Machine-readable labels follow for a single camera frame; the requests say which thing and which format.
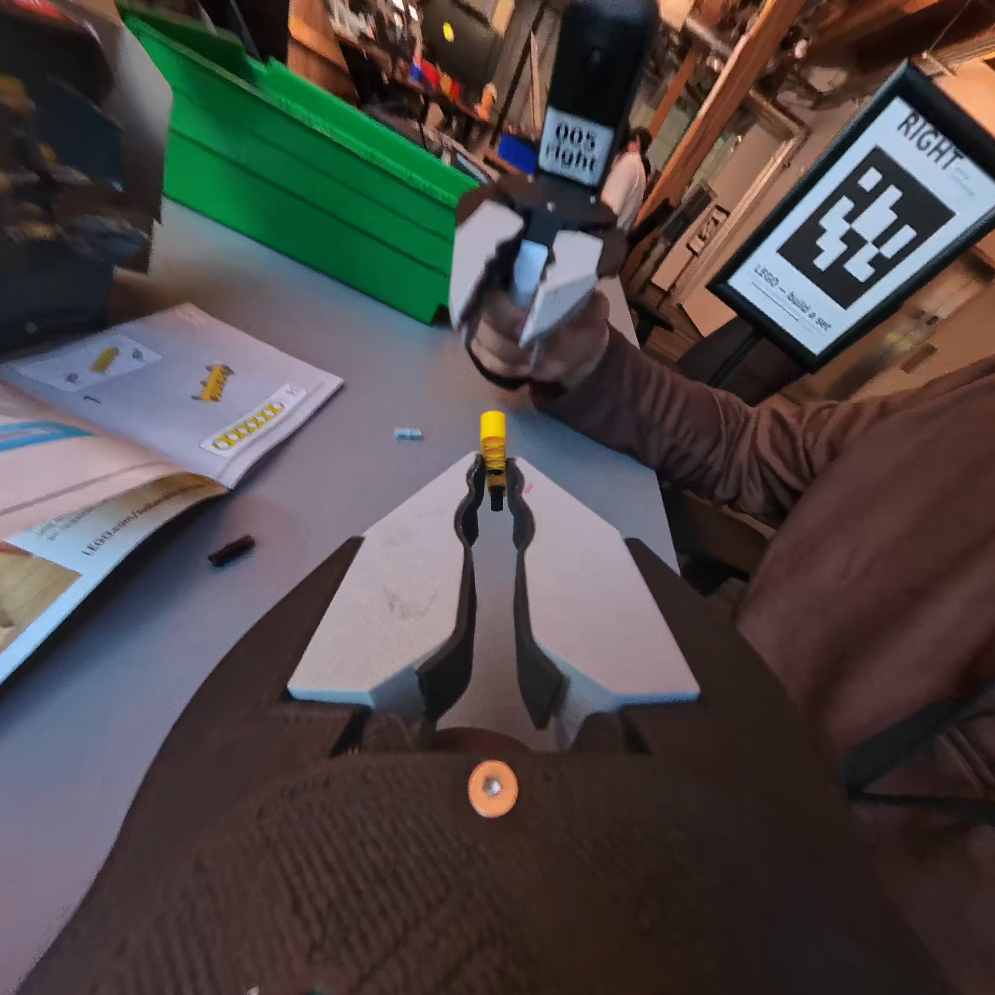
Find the person's brown upper clothing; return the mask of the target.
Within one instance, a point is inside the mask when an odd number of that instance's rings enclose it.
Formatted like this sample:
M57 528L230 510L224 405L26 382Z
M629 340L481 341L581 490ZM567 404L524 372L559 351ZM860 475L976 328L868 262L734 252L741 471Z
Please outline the person's brown upper clothing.
M993 359L876 420L781 525L743 634L820 730L956 993L993 993Z

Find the green plastic bin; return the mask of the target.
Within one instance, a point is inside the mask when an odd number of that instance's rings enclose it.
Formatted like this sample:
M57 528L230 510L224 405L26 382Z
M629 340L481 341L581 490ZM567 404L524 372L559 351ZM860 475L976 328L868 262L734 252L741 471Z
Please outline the green plastic bin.
M165 197L432 323L475 178L242 43L118 3L172 92Z

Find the yellow lego beam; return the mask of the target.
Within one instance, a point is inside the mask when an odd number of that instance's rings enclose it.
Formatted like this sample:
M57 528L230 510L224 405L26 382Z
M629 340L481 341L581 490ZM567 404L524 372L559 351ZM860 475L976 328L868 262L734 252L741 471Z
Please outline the yellow lego beam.
M484 463L491 510L499 513L504 509L507 488L507 428L504 412L490 410L480 415L479 452Z

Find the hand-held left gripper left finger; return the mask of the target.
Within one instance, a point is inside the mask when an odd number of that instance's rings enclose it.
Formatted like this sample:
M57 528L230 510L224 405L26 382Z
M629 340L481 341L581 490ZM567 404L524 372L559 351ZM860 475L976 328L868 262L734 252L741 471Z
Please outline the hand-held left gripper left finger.
M472 676L479 455L467 454L368 529L298 662L300 702L435 722Z

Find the open lego instruction booklet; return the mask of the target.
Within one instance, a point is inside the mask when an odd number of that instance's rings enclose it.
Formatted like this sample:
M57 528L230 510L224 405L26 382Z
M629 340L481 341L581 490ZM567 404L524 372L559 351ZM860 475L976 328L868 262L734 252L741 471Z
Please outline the open lego instruction booklet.
M344 385L194 305L1 368L1 680Z

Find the framed tag sign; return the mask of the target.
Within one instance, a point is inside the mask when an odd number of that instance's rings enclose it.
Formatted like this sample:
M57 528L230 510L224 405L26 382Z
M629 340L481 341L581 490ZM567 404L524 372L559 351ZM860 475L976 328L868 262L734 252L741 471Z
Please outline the framed tag sign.
M993 224L993 134L907 60L707 289L813 373Z

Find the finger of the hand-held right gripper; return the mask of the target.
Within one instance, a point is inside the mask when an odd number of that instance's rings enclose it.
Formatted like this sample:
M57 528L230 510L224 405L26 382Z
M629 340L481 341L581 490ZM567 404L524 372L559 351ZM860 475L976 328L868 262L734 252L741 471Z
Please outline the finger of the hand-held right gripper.
M524 218L500 202L480 202L457 224L448 300L455 332L468 328L500 251L514 245L523 227Z
M523 239L516 255L516 305L525 312L521 347L536 345L584 305L597 282L603 240L559 231L552 246Z

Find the person's right hand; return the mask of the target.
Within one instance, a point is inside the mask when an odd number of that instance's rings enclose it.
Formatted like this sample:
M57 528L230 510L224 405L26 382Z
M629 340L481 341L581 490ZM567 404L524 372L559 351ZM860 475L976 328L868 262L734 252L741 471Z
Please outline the person's right hand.
M476 328L466 342L474 366L505 389L556 385L570 389L600 363L608 348L610 307L600 290L555 326L542 342L520 344L527 312L504 290L482 301Z

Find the black lego set box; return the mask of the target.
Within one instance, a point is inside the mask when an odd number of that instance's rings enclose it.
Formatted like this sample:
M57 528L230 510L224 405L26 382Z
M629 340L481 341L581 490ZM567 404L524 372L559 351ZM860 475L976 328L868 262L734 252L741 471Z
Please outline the black lego set box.
M2 359L107 325L147 272L172 92L114 2L1 3Z

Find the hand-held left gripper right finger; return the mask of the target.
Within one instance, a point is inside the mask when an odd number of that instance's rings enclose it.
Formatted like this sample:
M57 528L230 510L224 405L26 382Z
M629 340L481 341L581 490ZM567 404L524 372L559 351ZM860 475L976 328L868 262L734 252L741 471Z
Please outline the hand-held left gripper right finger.
M692 703L694 677L630 546L528 461L507 465L518 687L533 725L575 740L591 715Z

